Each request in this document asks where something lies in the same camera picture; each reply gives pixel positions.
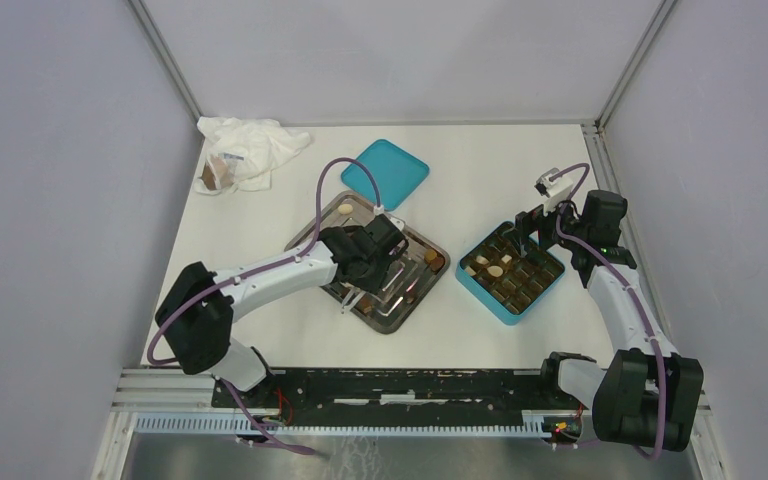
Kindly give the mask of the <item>steel tray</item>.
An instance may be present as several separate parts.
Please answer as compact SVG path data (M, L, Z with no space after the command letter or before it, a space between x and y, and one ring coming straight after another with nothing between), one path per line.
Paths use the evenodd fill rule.
M374 218L374 207L360 194L346 190L323 207L322 226L364 226ZM406 226L403 233L407 249L390 265L383 288L376 294L365 292L350 310L380 334L397 331L451 264L448 253L412 227ZM342 302L350 288L347 283L333 282L322 289Z

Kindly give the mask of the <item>teal chocolate box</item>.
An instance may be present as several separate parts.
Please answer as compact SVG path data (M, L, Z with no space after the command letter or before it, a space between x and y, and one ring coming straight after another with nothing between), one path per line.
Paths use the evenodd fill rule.
M565 274L564 264L530 239L533 249L522 256L514 223L504 221L457 262L457 281L505 325L523 320ZM509 265L500 262L505 254L513 257ZM504 274L490 276L491 265L502 267Z

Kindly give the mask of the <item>metal serving tongs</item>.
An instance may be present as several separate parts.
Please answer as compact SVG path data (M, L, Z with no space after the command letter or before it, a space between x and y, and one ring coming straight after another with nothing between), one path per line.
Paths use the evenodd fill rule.
M351 287L341 302L341 313L346 314L352 310L363 298L365 292L358 287Z

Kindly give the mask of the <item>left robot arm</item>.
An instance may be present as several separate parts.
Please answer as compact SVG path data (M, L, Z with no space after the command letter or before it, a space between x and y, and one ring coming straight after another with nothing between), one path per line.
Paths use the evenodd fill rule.
M226 380L248 406L262 407L274 381L257 350L233 339L233 324L275 300L334 282L349 288L341 303L348 311L385 286L390 265L407 247L403 221L378 214L364 226L316 229L309 243L250 266L210 271L192 263L159 304L147 360L163 365L155 349L164 340L184 374Z

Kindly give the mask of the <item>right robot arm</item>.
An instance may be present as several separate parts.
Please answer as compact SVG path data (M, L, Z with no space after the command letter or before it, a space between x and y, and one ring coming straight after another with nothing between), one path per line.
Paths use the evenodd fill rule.
M519 213L511 237L521 256L535 254L525 244L532 234L541 250L560 246L571 252L615 350L605 369L581 354L552 353L537 382L540 400L562 408L575 398L589 410L599 440L656 459L689 445L704 371L698 360L678 353L640 291L637 263L619 244L627 210L621 195L592 190L581 211L561 200Z

